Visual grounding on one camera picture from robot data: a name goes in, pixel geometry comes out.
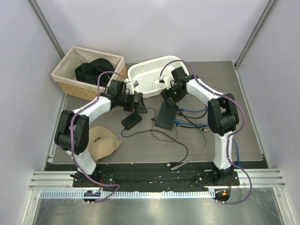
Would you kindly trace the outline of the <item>black network switch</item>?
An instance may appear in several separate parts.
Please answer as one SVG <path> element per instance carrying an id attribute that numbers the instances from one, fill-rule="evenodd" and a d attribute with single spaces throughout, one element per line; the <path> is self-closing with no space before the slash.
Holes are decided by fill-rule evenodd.
<path id="1" fill-rule="evenodd" d="M 172 131 L 177 111 L 178 110 L 175 105 L 172 104 L 170 107 L 168 107 L 166 102 L 162 102 L 155 126 Z"/>

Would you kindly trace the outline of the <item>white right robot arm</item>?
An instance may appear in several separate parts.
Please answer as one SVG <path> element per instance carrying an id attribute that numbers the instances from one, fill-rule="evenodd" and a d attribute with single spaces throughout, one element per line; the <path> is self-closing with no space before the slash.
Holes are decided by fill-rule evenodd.
<path id="1" fill-rule="evenodd" d="M 215 138 L 215 156 L 212 166 L 212 181 L 223 185 L 233 176 L 236 165 L 232 161 L 231 148 L 233 135 L 239 123 L 238 110 L 241 106 L 230 93 L 223 94 L 206 85 L 196 75 L 188 75 L 182 67 L 175 68 L 166 75 L 160 74 L 164 85 L 161 105 L 155 126 L 170 130 L 179 111 L 176 103 L 187 94 L 193 95 L 207 106 L 207 123 Z"/>

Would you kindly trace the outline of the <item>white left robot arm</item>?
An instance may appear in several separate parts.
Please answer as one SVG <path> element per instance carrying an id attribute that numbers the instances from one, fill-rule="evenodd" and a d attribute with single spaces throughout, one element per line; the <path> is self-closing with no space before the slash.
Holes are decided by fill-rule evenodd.
<path id="1" fill-rule="evenodd" d="M 90 123 L 116 107 L 130 112 L 130 117 L 147 114 L 143 94 L 135 93 L 137 81 L 113 80 L 104 92 L 99 92 L 94 100 L 76 110 L 64 110 L 60 114 L 54 142 L 68 153 L 89 187 L 95 187 L 100 176 L 95 172 L 96 163 L 88 151 Z"/>

